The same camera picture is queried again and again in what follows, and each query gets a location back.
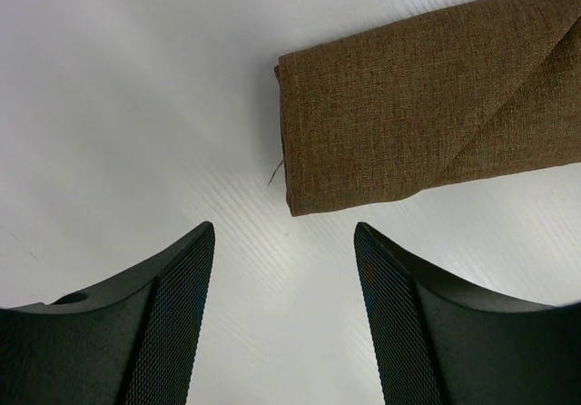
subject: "hole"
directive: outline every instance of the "hole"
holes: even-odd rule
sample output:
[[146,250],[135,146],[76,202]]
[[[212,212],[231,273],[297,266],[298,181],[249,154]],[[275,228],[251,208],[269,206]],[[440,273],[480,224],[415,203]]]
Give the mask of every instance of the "hole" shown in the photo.
[[87,293],[83,293],[82,291],[76,291],[75,293],[65,294],[61,299],[52,303],[52,305],[65,305],[67,303],[76,303],[80,301],[84,301],[87,299],[89,295]]

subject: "fabric fold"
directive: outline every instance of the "fabric fold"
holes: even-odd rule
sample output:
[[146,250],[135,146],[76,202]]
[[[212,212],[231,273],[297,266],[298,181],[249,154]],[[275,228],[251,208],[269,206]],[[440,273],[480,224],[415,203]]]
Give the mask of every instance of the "fabric fold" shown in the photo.
[[581,0],[480,0],[281,57],[293,215],[581,161]]

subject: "folded cloth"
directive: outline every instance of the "folded cloth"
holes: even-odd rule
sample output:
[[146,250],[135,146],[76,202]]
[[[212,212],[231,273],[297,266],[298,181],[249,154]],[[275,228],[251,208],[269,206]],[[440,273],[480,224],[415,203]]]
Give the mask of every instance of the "folded cloth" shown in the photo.
[[293,215],[581,162],[581,0],[480,0],[280,58]]

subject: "rolled fabric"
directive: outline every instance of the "rolled fabric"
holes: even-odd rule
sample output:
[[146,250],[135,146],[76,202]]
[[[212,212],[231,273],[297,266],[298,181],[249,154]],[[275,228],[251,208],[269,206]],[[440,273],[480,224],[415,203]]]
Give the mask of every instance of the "rolled fabric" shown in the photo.
[[293,215],[581,162],[581,0],[480,0],[286,54]]

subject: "black plastic part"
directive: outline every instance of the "black plastic part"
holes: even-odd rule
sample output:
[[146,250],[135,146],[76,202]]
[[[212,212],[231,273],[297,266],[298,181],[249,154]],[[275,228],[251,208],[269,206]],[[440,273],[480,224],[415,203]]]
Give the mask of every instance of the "black plastic part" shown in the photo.
[[213,248],[205,222],[54,304],[0,310],[0,404],[185,403]]
[[365,223],[355,253],[386,404],[581,403],[581,303],[484,289]]

